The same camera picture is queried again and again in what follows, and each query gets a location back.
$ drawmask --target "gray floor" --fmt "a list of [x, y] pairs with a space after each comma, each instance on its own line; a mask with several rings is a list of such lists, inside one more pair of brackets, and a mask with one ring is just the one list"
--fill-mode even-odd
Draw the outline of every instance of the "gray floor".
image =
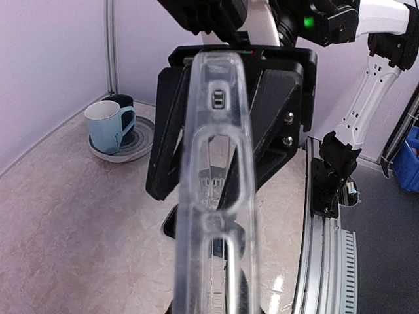
[[341, 217], [357, 234], [358, 313], [418, 313], [419, 194], [365, 166], [354, 179], [361, 203]]

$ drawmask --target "plate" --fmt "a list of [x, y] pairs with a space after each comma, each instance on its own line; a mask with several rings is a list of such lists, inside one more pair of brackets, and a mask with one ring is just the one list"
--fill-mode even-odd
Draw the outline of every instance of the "plate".
[[144, 157], [151, 151], [154, 132], [154, 123], [142, 116], [136, 116], [134, 129], [122, 139], [119, 152], [106, 155], [98, 151], [93, 145], [90, 135], [88, 137], [89, 149], [94, 156], [107, 162], [113, 162], [114, 164], [132, 162]]

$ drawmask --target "bolt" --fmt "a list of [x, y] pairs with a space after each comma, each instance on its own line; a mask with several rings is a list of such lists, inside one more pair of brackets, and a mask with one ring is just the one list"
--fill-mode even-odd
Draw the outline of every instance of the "bolt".
[[285, 123], [290, 125], [294, 122], [294, 114], [293, 113], [287, 113], [284, 119]]
[[294, 141], [294, 139], [293, 139], [293, 137], [292, 137], [292, 136], [289, 136], [289, 137], [284, 137], [284, 138], [282, 139], [282, 143], [283, 143], [286, 147], [291, 147], [291, 145], [293, 144], [293, 141]]

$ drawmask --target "green led indicator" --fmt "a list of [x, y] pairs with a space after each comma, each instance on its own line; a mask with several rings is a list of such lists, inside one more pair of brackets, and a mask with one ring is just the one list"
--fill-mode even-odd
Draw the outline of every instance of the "green led indicator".
[[314, 28], [314, 18], [304, 18], [304, 26], [306, 29]]

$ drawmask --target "cup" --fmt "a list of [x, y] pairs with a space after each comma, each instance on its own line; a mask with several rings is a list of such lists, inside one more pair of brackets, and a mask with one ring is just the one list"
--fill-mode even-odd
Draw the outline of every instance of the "cup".
[[[122, 128], [122, 115], [128, 111], [132, 111], [132, 119]], [[122, 138], [136, 123], [136, 111], [132, 106], [121, 108], [110, 100], [90, 105], [84, 111], [84, 117], [94, 147], [106, 155], [119, 151]]]
[[[115, 103], [118, 103], [121, 108], [129, 107], [134, 105], [134, 99], [129, 95], [124, 94], [113, 94], [103, 98], [102, 100], [111, 100]], [[126, 126], [131, 122], [133, 113], [124, 113], [122, 115], [122, 128], [126, 128]], [[130, 133], [134, 129], [134, 126], [128, 130]]]

